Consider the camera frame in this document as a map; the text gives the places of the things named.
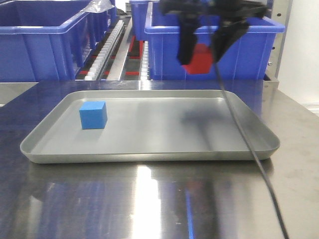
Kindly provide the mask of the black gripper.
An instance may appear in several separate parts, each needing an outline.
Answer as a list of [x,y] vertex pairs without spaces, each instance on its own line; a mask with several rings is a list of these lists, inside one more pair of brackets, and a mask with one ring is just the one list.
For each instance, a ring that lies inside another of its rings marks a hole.
[[177,59],[181,65],[191,63],[197,44],[196,30],[199,17],[205,15],[220,18],[217,29],[208,27],[213,62],[219,62],[227,50],[249,29],[248,17],[263,18],[267,6],[252,0],[161,0],[162,14],[175,14],[179,23]]

